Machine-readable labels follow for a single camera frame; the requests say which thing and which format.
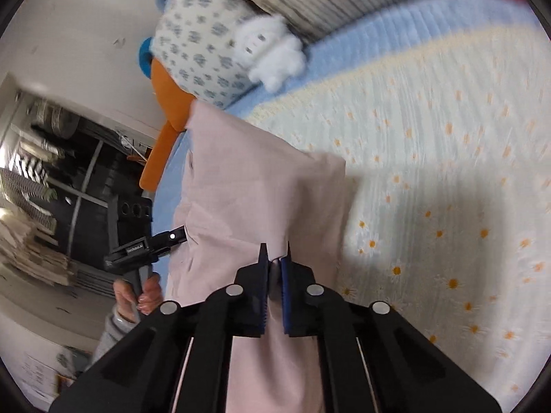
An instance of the human hand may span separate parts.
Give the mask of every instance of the human hand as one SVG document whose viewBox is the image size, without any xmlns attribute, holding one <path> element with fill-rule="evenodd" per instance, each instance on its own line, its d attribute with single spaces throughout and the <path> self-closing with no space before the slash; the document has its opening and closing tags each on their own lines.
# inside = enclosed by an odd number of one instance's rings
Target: human hand
<svg viewBox="0 0 551 413">
<path fill-rule="evenodd" d="M 153 273 L 143 284 L 143 293 L 138 299 L 138 310 L 149 315 L 163 302 L 163 290 L 159 284 L 159 274 Z M 113 283 L 115 300 L 117 300 L 117 311 L 127 321 L 136 322 L 133 306 L 136 304 L 136 295 L 132 286 L 125 280 L 118 279 Z"/>
</svg>

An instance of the bed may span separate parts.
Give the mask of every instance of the bed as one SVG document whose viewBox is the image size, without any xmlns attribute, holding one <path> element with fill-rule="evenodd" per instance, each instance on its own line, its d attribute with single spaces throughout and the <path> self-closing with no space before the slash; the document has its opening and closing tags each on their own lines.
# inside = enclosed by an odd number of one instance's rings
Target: bed
<svg viewBox="0 0 551 413">
<path fill-rule="evenodd" d="M 298 149 L 346 159 L 356 202 L 340 292 L 355 303 L 393 305 L 507 412 L 551 352 L 542 215 L 550 206 L 549 122 L 512 121 L 525 101 L 548 101 L 549 57 L 540 54 L 542 69 L 534 57 L 546 42 L 522 3 L 414 0 L 314 44 L 304 76 L 275 96 L 258 87 L 227 110 Z M 533 72 L 520 78 L 515 67 L 528 63 Z M 492 79 L 499 84 L 487 90 Z M 445 87 L 448 96 L 439 93 Z M 433 122 L 435 113 L 448 119 Z M 399 133 L 386 133 L 392 129 Z M 191 147 L 184 134 L 169 158 L 154 232 L 173 226 Z M 503 207 L 519 197 L 517 210 Z M 155 270 L 166 281 L 167 261 Z M 537 306 L 530 317 L 528 303 Z"/>
</svg>

